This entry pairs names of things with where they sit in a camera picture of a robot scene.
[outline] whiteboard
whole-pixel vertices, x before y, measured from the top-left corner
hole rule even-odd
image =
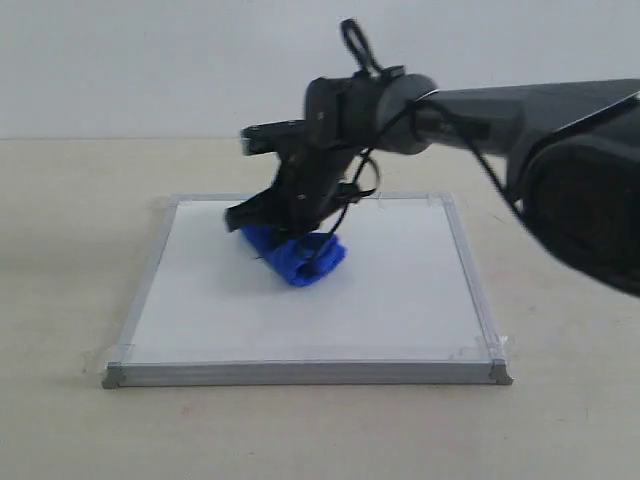
[[[235,137],[380,62],[441,89],[640,76],[637,0],[3,0],[0,138]]]
[[[405,373],[422,366],[425,380],[439,365],[442,382],[449,368],[453,380],[480,375],[486,383],[495,362],[504,364],[450,197],[362,201],[339,230],[346,259],[304,288],[286,284],[241,234],[225,230],[224,210],[237,200],[178,198],[111,361],[111,373],[133,369],[129,383],[147,368],[159,384],[188,384],[194,366],[204,367],[199,382],[207,384],[228,381],[225,367],[238,383],[288,383],[292,365],[310,369],[305,381],[315,383],[319,366],[381,364]],[[271,369],[256,376],[242,366]],[[333,381],[403,378],[363,375],[334,372]],[[321,376],[331,380],[329,370]]]

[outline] blue cloth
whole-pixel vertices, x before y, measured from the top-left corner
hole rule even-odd
[[[242,233],[260,257],[287,283],[305,287],[331,273],[342,262],[347,249],[333,235],[312,262],[313,253],[327,238],[325,233],[311,232],[298,240],[288,240],[276,246],[270,227],[249,225]]]

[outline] white wall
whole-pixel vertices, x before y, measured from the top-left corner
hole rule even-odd
[[[638,0],[0,0],[0,138],[235,136],[349,75],[338,23],[441,88],[640,76]]]

